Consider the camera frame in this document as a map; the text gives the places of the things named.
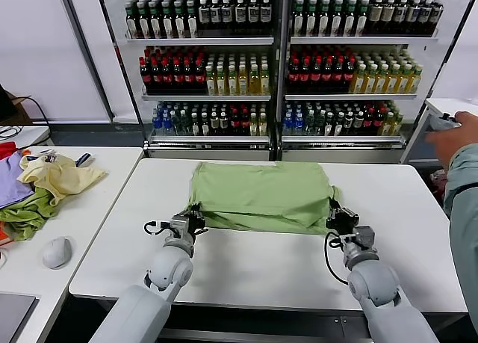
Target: person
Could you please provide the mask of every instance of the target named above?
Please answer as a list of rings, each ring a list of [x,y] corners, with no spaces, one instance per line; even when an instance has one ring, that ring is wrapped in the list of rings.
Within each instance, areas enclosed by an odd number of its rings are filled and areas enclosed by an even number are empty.
[[[435,146],[447,170],[444,210],[450,217],[450,246],[468,312],[478,332],[478,117],[460,111],[458,128],[431,132],[426,141]]]

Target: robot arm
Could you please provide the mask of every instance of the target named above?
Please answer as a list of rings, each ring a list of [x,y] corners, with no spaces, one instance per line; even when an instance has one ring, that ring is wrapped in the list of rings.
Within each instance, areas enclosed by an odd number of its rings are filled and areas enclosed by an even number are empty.
[[[193,273],[191,257],[196,236],[205,232],[205,220],[199,206],[183,211],[161,222],[161,230],[151,232],[147,223],[145,231],[158,235],[170,231],[163,247],[156,253],[151,268],[144,277],[144,285],[133,285],[119,297],[90,343],[154,343],[171,312],[171,304],[181,287]]]
[[[393,268],[379,260],[373,247],[375,232],[357,226],[358,221],[356,213],[335,202],[326,225],[338,233],[330,246],[344,251],[344,264],[351,271],[346,284],[364,311],[373,341],[438,343],[425,317],[410,304]]]

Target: fabric pile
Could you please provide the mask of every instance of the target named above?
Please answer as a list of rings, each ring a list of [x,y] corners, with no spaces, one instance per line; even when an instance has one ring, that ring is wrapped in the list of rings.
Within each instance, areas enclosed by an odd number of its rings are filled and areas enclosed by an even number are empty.
[[[0,144],[0,153],[5,144]],[[76,167],[72,159],[56,152],[22,156],[15,148],[0,160],[0,229],[14,241],[33,237],[55,216],[60,200],[81,193],[104,174],[104,170]]]
[[[208,227],[325,235],[331,198],[340,201],[340,190],[319,164],[203,162],[191,179],[189,206],[201,203]]]

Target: purple cloth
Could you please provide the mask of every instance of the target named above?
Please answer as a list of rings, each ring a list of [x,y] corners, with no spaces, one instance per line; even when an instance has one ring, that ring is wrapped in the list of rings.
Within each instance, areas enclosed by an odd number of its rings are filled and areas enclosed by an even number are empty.
[[[16,178],[23,172],[20,151],[0,160],[0,208],[22,201],[33,194],[30,184]]]

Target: yellow cloth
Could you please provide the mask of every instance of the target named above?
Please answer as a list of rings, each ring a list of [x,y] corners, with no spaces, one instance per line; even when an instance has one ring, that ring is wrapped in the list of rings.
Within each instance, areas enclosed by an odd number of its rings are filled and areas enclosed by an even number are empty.
[[[76,167],[71,158],[56,156],[54,162],[46,162],[46,155],[33,161],[28,161],[24,156],[20,161],[24,171],[17,178],[50,191],[53,195],[50,201],[52,206],[56,206],[66,195],[79,194],[106,173],[92,167]]]

